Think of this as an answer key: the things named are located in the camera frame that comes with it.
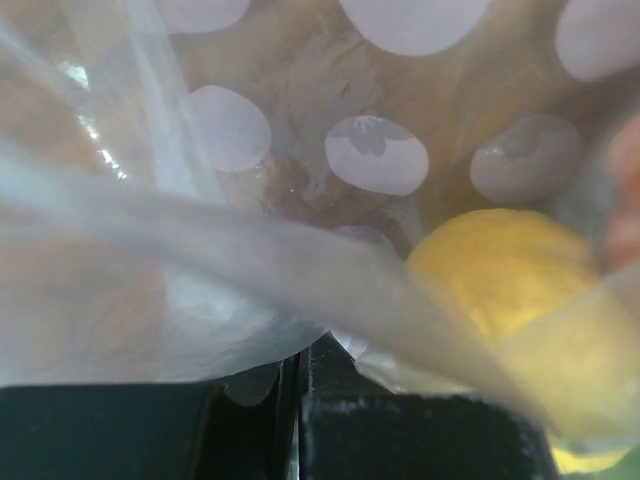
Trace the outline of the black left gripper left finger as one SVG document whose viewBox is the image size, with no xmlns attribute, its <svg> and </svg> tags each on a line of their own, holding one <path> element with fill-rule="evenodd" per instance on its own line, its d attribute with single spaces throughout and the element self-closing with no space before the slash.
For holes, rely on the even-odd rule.
<svg viewBox="0 0 640 480">
<path fill-rule="evenodd" d="M 282 479 L 299 360 L 183 384 L 7 387 L 4 479 Z"/>
</svg>

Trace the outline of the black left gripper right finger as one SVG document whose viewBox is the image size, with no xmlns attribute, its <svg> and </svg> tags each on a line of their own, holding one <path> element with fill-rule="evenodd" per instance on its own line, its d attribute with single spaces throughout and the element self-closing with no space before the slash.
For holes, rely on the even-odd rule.
<svg viewBox="0 0 640 480">
<path fill-rule="evenodd" d="M 541 434 L 474 397 L 392 394 L 330 335 L 302 355 L 303 479 L 555 479 Z"/>
</svg>

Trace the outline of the fake yellow lemon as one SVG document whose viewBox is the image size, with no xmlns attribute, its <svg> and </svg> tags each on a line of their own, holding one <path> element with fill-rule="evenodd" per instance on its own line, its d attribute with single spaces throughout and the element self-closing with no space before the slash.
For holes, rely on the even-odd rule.
<svg viewBox="0 0 640 480">
<path fill-rule="evenodd" d="M 407 259 L 450 289 L 479 330 L 501 340 L 599 280 L 596 254 L 535 211 L 481 209 L 444 222 Z"/>
</svg>

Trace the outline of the clear zip top bag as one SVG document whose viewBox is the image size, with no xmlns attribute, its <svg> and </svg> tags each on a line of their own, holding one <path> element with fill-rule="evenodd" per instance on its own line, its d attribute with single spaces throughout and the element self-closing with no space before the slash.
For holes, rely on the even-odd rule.
<svg viewBox="0 0 640 480">
<path fill-rule="evenodd" d="M 509 207 L 593 270 L 544 287 L 568 307 L 551 355 L 594 368 L 528 394 L 569 414 L 563 444 L 628 446 L 639 330 L 584 313 L 630 281 L 604 270 L 603 147 L 638 100 L 635 1 L 5 1 L 1 382 L 213 379 L 335 325 L 400 392 L 503 390 L 400 259 Z"/>
</svg>

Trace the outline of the fake orange fruit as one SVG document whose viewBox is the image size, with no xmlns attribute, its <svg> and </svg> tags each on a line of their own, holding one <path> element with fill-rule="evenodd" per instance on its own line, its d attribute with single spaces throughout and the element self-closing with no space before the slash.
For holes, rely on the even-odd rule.
<svg viewBox="0 0 640 480">
<path fill-rule="evenodd" d="M 619 204 L 607 226 L 605 254 L 609 266 L 618 269 L 639 259 L 639 114 L 613 139 L 608 169 Z"/>
</svg>

